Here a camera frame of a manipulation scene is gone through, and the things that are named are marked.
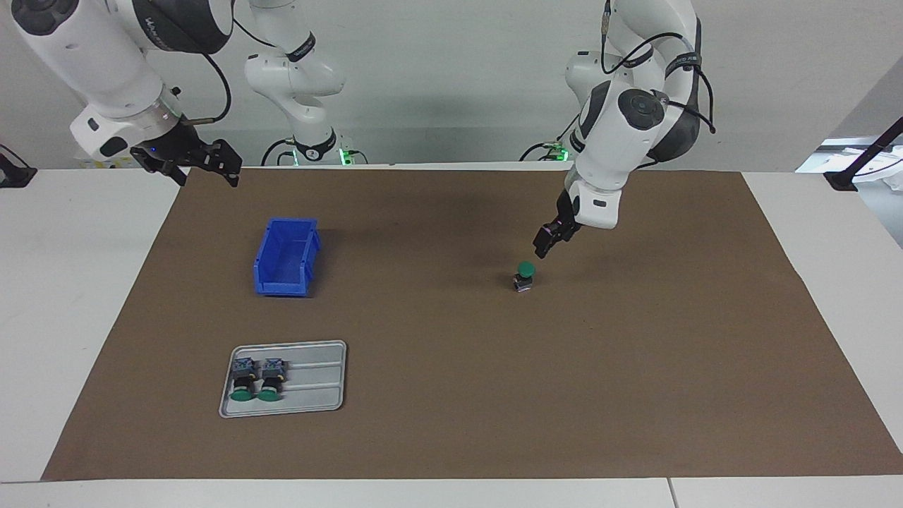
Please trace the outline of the silver metal tray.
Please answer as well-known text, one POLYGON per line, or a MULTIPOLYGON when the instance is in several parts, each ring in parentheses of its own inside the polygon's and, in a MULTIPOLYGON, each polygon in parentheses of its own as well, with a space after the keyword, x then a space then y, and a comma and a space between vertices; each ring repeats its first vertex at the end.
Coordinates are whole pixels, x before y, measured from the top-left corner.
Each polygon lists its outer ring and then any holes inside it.
POLYGON ((347 344, 341 340, 240 345, 229 356, 229 369, 217 408, 219 417, 271 417, 336 411, 343 403, 346 363, 347 344), (244 357, 251 357, 257 366, 255 398, 245 402, 230 401, 231 363, 244 357), (265 359, 282 359, 285 363, 287 381, 280 401, 266 402, 257 398, 262 384, 260 370, 265 359))

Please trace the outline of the black table clamp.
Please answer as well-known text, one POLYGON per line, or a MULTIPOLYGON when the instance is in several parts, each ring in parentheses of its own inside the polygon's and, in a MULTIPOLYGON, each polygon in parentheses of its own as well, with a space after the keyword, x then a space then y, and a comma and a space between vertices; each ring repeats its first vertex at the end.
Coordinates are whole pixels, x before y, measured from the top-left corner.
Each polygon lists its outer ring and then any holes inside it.
POLYGON ((0 188, 24 188, 37 173, 37 168, 0 143, 0 188))

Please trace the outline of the brown paper table mat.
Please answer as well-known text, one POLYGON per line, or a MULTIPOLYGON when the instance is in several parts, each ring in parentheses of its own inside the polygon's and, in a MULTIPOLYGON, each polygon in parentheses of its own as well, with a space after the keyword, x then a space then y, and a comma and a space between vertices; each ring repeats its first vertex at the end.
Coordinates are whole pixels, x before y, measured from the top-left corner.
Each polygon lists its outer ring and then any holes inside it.
POLYGON ((872 476, 903 453, 741 174, 639 171, 516 265, 557 171, 191 174, 42 478, 872 476), (273 217, 318 221, 262 296, 273 217), (336 411, 219 417, 240 345, 341 340, 336 411))

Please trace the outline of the blue plastic storage bin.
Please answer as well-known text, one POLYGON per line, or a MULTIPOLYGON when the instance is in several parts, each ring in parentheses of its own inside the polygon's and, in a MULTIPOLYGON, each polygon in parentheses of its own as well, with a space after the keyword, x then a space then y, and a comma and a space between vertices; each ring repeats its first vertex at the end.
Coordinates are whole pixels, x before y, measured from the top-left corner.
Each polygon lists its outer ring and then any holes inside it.
POLYGON ((316 219, 269 219, 253 264, 255 291, 262 296, 309 296, 319 252, 316 219))

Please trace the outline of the green push button white block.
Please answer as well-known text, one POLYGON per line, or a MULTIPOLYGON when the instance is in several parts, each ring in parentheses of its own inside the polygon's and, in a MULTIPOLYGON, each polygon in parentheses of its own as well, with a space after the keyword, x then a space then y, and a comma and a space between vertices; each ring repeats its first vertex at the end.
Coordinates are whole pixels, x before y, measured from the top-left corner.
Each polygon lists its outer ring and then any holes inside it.
POLYGON ((262 384, 257 398, 260 401, 280 401, 284 383, 287 381, 287 370, 282 359, 265 359, 260 370, 262 384))
POLYGON ((255 398, 257 366, 251 357, 232 360, 230 367, 230 401, 252 401, 255 398))

